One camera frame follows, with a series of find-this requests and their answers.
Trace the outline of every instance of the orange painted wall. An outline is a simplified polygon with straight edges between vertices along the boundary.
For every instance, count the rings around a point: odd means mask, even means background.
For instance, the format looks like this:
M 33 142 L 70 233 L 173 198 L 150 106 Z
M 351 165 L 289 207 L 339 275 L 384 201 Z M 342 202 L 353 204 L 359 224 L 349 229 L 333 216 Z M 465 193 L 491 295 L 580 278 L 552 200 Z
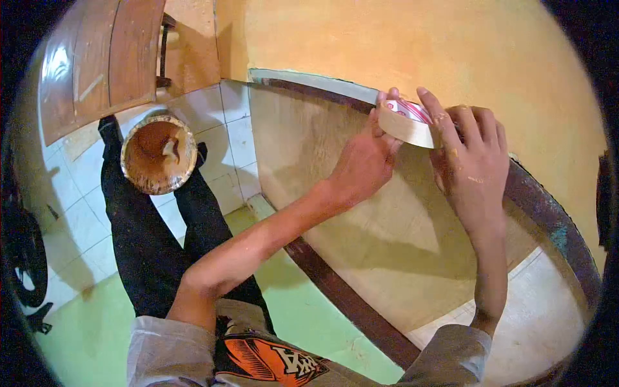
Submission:
M 249 68 L 292 69 L 444 105 L 491 108 L 509 148 L 597 246 L 602 118 L 578 56 L 534 1 L 218 0 L 223 78 Z

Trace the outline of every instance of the wooden frame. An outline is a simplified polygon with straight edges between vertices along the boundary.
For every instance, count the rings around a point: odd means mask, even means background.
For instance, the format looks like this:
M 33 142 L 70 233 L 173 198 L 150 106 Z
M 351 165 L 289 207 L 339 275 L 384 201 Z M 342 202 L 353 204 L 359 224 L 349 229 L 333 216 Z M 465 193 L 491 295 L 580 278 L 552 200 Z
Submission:
M 346 105 L 357 111 L 369 113 L 374 105 L 352 97 L 339 95 L 293 82 L 260 78 L 263 85 L 287 89 L 312 97 Z M 574 272 L 592 310 L 595 308 L 601 279 L 595 262 L 581 234 L 563 207 L 517 161 L 511 160 L 505 196 L 510 198 L 528 215 L 557 247 Z M 326 264 L 320 255 L 302 238 L 285 247 L 287 253 L 308 275 L 325 296 L 366 337 L 392 361 L 406 369 L 421 352 L 401 332 L 389 324 L 372 307 Z M 564 362 L 526 385 L 540 385 L 559 374 Z

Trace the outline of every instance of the shirt sleeve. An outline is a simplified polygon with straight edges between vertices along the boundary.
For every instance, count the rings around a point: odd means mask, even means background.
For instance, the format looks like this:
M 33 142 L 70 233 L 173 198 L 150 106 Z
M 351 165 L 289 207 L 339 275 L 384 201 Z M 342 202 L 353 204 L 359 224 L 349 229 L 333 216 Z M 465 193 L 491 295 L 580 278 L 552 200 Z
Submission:
M 214 352 L 215 336 L 204 328 L 140 316 L 131 327 L 127 384 L 206 387 L 213 377 Z
M 492 338 L 470 326 L 440 327 L 397 386 L 476 386 L 481 383 Z

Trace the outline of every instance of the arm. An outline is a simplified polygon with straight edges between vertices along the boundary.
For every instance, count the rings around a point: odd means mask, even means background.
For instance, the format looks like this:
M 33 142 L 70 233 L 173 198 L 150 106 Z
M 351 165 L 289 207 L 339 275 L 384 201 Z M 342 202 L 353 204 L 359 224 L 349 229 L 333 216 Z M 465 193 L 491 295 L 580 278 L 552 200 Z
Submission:
M 387 98 L 379 93 L 378 101 Z M 391 179 L 401 141 L 378 127 L 372 109 L 361 134 L 348 141 L 331 176 L 281 211 L 226 241 L 183 275 L 167 318 L 215 327 L 215 301 L 303 232 L 367 199 Z
M 460 218 L 477 256 L 476 309 L 470 325 L 492 337 L 507 297 L 502 202 L 509 169 L 505 130 L 488 109 L 444 110 L 426 89 L 417 93 L 444 145 L 430 152 L 436 185 Z

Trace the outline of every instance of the paint bucket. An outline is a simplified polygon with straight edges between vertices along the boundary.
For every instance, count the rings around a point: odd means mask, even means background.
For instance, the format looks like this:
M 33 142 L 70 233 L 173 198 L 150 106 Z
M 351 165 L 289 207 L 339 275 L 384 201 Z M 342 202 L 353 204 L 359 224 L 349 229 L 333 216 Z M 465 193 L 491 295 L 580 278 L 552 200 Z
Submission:
M 123 142 L 121 168 L 140 191 L 163 195 L 182 186 L 196 166 L 197 147 L 187 125 L 167 110 L 148 114 Z

